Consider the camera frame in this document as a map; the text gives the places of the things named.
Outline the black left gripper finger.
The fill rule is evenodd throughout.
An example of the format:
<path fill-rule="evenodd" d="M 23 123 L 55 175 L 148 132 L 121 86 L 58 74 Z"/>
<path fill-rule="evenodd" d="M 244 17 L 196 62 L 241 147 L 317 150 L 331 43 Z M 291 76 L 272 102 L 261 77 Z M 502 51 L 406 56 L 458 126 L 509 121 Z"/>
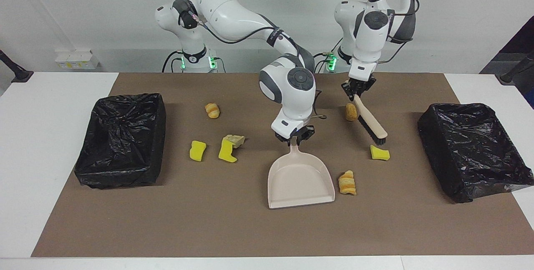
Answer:
<path fill-rule="evenodd" d="M 347 95 L 349 101 L 354 101 L 354 97 L 355 97 L 355 79 L 349 78 L 348 80 L 345 80 L 345 82 L 343 82 L 341 84 L 341 87 L 342 87 L 343 91 L 345 92 L 345 94 Z"/>
<path fill-rule="evenodd" d="M 365 91 L 368 91 L 374 85 L 375 82 L 376 82 L 375 77 L 370 77 L 368 81 L 357 80 L 357 96 L 361 97 L 361 95 Z"/>

